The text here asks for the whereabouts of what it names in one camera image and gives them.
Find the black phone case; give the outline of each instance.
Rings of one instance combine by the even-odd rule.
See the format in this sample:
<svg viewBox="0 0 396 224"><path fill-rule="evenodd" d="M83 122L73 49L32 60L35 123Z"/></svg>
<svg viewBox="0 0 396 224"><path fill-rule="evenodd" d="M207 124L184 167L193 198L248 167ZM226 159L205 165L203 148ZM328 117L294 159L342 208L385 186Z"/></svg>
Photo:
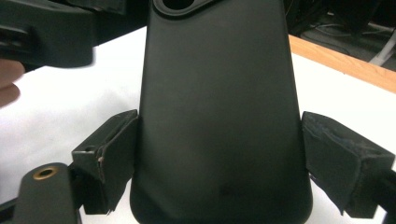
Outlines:
<svg viewBox="0 0 396 224"><path fill-rule="evenodd" d="M139 222L309 217L282 1L152 1L140 104Z"/></svg>

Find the wooden surface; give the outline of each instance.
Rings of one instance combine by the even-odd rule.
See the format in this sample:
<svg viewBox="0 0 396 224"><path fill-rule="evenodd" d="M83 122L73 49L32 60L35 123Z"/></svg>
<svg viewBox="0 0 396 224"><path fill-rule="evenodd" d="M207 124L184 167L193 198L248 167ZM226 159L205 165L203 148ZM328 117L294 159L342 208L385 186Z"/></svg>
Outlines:
<svg viewBox="0 0 396 224"><path fill-rule="evenodd" d="M396 93L396 72L290 35L291 52Z"/></svg>

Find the human finger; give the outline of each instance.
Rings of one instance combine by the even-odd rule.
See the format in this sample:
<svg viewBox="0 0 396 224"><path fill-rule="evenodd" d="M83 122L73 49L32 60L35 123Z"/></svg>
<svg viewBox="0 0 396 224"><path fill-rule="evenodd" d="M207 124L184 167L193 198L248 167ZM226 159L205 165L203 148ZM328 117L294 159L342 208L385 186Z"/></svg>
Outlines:
<svg viewBox="0 0 396 224"><path fill-rule="evenodd" d="M20 94L20 90L14 84L0 89L0 107L15 101Z"/></svg>
<svg viewBox="0 0 396 224"><path fill-rule="evenodd" d="M20 78L23 73L24 67L21 63L0 59L0 89L9 86Z"/></svg>

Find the white table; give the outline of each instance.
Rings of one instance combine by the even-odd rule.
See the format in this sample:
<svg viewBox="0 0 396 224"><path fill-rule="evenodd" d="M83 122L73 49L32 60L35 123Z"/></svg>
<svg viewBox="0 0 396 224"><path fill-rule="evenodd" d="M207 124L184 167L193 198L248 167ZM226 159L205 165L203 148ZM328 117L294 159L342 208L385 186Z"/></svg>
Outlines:
<svg viewBox="0 0 396 224"><path fill-rule="evenodd" d="M96 49L93 66L41 68L17 82L21 98L0 109L0 203L17 197L21 178L49 162L71 163L71 150L104 121L138 108L146 29ZM301 112L336 119L396 153L396 94L292 55ZM307 223L381 223L340 216L312 183L314 208ZM83 215L83 223L136 223L129 186L110 216Z"/></svg>

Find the black object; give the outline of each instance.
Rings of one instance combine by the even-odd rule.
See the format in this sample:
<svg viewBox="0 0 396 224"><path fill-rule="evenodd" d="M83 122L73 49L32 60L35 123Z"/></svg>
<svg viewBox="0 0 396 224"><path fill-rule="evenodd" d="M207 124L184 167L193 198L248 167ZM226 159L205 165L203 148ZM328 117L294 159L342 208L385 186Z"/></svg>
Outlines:
<svg viewBox="0 0 396 224"><path fill-rule="evenodd" d="M21 182L15 224L78 223L67 166L50 163L35 168Z"/></svg>
<svg viewBox="0 0 396 224"><path fill-rule="evenodd" d="M297 18L301 13L300 0L284 0L283 4L285 8L286 23L288 25L288 30L290 31L297 22Z"/></svg>
<svg viewBox="0 0 396 224"><path fill-rule="evenodd" d="M372 21L383 26L396 27L396 1L382 0Z"/></svg>
<svg viewBox="0 0 396 224"><path fill-rule="evenodd" d="M310 27L312 21L316 21L321 15L326 14L329 8L323 1L301 0L295 21L288 24L289 34L300 36L303 31Z"/></svg>
<svg viewBox="0 0 396 224"><path fill-rule="evenodd" d="M117 9L112 7L116 2L121 4ZM22 62L26 72L43 65L88 65L94 46L147 24L148 0L96 4L108 7L83 10L66 0L0 1L0 58Z"/></svg>
<svg viewBox="0 0 396 224"><path fill-rule="evenodd" d="M349 28L358 34L374 16L383 0L324 0L331 11Z"/></svg>
<svg viewBox="0 0 396 224"><path fill-rule="evenodd" d="M288 41L279 1L153 1L131 192L139 222L308 218Z"/></svg>
<svg viewBox="0 0 396 224"><path fill-rule="evenodd" d="M67 0L67 2L74 6L109 11L121 15L125 14L127 4L127 0Z"/></svg>
<svg viewBox="0 0 396 224"><path fill-rule="evenodd" d="M136 110L115 115L73 151L69 167L51 163L29 172L19 198L0 206L0 222L79 223L82 205L86 214L114 211L134 171L137 121Z"/></svg>
<svg viewBox="0 0 396 224"><path fill-rule="evenodd" d="M86 214L116 209L134 172L137 121L136 110L115 115L73 150L71 168Z"/></svg>
<svg viewBox="0 0 396 224"><path fill-rule="evenodd" d="M1 58L57 67L92 62L94 20L89 11L46 0L2 0L0 25L0 42L9 43L0 48Z"/></svg>
<svg viewBox="0 0 396 224"><path fill-rule="evenodd" d="M396 196L396 191L386 191L383 184L382 189L378 186L380 180L388 183L381 178L392 167L395 158L392 153L318 114L304 112L303 130L306 168L341 213L373 218L379 202L375 197L380 198L375 196L376 192L388 195L382 195L382 204L396 205L390 198Z"/></svg>
<svg viewBox="0 0 396 224"><path fill-rule="evenodd" d="M396 173L389 170L380 177L375 188L374 201L388 212L384 224L396 223Z"/></svg>

